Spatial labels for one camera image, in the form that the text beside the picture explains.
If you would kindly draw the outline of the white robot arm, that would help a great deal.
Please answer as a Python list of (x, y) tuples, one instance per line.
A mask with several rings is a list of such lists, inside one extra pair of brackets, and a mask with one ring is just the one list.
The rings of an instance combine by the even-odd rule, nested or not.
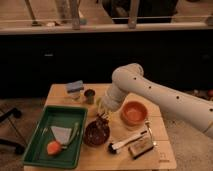
[(113, 71), (112, 84), (102, 96), (101, 103), (107, 110), (117, 111), (129, 93), (145, 97), (213, 139), (213, 102), (149, 81), (137, 63)]

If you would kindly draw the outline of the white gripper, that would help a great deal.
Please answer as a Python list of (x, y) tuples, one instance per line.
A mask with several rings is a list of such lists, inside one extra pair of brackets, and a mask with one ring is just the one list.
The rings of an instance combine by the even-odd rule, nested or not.
[(101, 98), (105, 108), (117, 111), (124, 102), (124, 92), (116, 85), (110, 85)]

